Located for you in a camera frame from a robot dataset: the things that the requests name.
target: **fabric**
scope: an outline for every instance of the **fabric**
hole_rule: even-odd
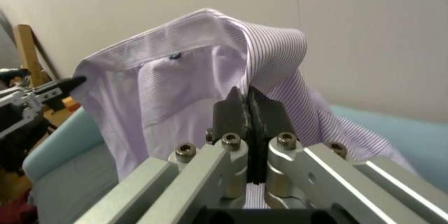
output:
[[[0,207],[0,224],[31,224],[37,221],[37,209],[27,203],[26,191],[6,206]]]
[[[307,88],[298,70],[305,52],[296,29],[202,9],[82,60],[74,76],[87,81],[72,96],[93,115],[120,180],[181,142],[202,146],[213,104],[233,86],[247,94],[250,84],[283,102],[302,145],[337,141],[355,160],[386,155],[412,170],[386,139],[336,117]]]
[[[50,171],[103,142],[94,119],[80,108],[29,153],[23,170],[36,183]]]
[[[113,158],[104,145],[78,155],[33,183],[40,223],[74,223],[118,184]]]

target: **shirt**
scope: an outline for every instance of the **shirt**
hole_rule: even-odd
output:
[[[87,81],[72,96],[97,122],[120,180],[149,156],[167,159],[179,143],[204,145],[213,104],[249,85],[284,104],[303,146],[340,142],[354,160],[385,155],[412,170],[385,138],[336,116],[306,86],[298,69],[305,53],[297,29],[202,9],[83,59],[74,76]],[[263,207],[261,195],[249,185],[247,206]]]

